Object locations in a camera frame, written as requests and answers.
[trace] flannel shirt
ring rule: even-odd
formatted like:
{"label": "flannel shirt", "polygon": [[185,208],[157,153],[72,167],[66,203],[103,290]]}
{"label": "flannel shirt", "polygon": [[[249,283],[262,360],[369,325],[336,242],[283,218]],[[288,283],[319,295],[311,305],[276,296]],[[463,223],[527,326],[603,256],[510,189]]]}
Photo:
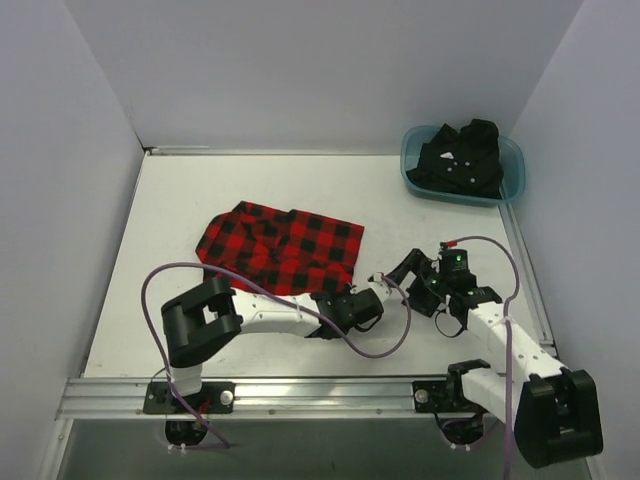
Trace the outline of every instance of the flannel shirt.
{"label": "flannel shirt", "polygon": [[[240,202],[211,221],[196,254],[275,295],[337,292],[353,279],[363,233],[361,225],[342,220]],[[205,279],[212,276],[205,272]],[[236,280],[231,286],[251,291]]]}

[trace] blue basket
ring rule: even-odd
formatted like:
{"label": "blue basket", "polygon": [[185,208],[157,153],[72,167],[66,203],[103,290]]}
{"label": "blue basket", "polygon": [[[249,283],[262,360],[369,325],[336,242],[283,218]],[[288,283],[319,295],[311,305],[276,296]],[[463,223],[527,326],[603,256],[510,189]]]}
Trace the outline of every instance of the blue basket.
{"label": "blue basket", "polygon": [[524,158],[520,147],[506,137],[498,137],[500,148],[500,163],[504,170],[504,178],[500,187],[502,198],[475,197],[472,195],[460,195],[457,193],[438,192],[422,188],[409,180],[407,170],[413,170],[418,165],[420,150],[424,143],[431,141],[441,127],[424,126],[409,130],[402,139],[402,153],[400,155],[400,168],[407,188],[411,193],[423,198],[440,200],[443,202],[461,203],[480,207],[493,207],[516,200],[524,191],[525,174]]}

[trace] white wall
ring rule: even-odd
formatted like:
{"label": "white wall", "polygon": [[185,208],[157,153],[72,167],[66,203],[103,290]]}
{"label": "white wall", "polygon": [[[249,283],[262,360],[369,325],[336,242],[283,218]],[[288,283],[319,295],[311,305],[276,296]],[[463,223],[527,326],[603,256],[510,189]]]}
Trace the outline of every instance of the white wall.
{"label": "white wall", "polygon": [[587,0],[513,131],[517,215],[562,358],[596,379],[610,478],[640,476],[640,2]]}
{"label": "white wall", "polygon": [[60,0],[0,2],[0,478],[35,478],[142,151]]}
{"label": "white wall", "polygon": [[509,131],[582,0],[66,0],[145,146],[399,150]]}

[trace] white table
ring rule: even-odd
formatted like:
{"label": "white table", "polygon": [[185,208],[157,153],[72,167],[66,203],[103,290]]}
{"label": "white table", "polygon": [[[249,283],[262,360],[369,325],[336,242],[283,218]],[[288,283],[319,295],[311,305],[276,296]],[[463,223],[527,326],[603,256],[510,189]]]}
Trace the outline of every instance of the white table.
{"label": "white table", "polygon": [[[433,257],[440,241],[473,234],[508,244],[497,208],[451,205],[409,194],[396,156],[147,156],[85,378],[148,378],[161,367],[140,308],[142,281],[160,264],[198,261],[194,249],[206,225],[241,200],[364,225],[356,283],[374,271],[391,270],[413,247]],[[468,242],[464,248],[469,250],[470,267],[479,284],[494,287],[503,298],[509,295],[514,279],[503,254],[485,242]],[[149,305],[159,332],[160,306],[201,278],[202,272],[193,269],[170,270],[156,277]],[[524,287],[529,288],[526,278]],[[541,338],[541,323],[531,303],[520,295],[512,314],[529,334]],[[362,349],[380,352],[396,342],[405,318],[396,296],[385,303],[383,321],[369,333],[349,335]],[[440,324],[452,332],[457,327],[455,320],[444,317]],[[444,338],[433,320],[414,313],[404,346],[385,359],[361,358],[340,340],[244,335],[207,362],[204,374],[228,378],[441,375],[449,364],[482,357],[483,352],[470,334]]]}

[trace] screw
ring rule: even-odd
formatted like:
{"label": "screw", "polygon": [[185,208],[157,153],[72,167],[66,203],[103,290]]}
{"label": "screw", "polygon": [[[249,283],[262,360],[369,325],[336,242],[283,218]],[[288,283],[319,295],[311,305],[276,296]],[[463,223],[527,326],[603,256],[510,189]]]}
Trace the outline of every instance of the screw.
{"label": "screw", "polygon": [[427,403],[429,400],[429,393],[424,388],[421,388],[420,390],[416,390],[413,398],[415,398],[418,403]]}
{"label": "screw", "polygon": [[220,394],[220,403],[225,407],[228,407],[233,403],[233,393],[229,390],[225,390]]}

